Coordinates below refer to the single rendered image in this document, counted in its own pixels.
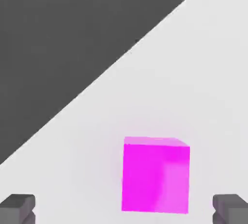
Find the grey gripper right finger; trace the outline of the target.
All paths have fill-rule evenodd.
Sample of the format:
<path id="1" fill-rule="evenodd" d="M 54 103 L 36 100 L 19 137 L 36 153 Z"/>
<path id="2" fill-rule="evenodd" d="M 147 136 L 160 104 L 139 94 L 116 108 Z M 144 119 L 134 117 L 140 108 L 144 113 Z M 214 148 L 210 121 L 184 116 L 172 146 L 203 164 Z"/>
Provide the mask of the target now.
<path id="1" fill-rule="evenodd" d="M 215 194 L 213 207 L 213 224 L 248 224 L 248 203 L 237 194 Z"/>

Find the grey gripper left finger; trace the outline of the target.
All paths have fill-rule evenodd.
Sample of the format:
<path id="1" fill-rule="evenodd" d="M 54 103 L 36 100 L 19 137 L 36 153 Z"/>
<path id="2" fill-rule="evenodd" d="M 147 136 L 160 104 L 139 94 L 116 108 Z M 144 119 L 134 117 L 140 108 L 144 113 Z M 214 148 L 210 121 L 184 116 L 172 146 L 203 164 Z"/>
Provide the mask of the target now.
<path id="1" fill-rule="evenodd" d="M 35 224 L 35 196 L 11 194 L 0 203 L 0 224 Z"/>

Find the small magenta cube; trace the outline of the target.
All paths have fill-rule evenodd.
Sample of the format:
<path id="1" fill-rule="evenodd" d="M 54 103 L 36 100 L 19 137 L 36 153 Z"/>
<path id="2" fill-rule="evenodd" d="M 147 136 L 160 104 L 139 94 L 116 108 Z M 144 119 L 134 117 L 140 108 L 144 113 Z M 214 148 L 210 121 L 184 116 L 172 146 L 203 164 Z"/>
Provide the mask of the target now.
<path id="1" fill-rule="evenodd" d="M 176 138 L 127 136 L 122 210 L 188 214 L 190 146 Z"/>

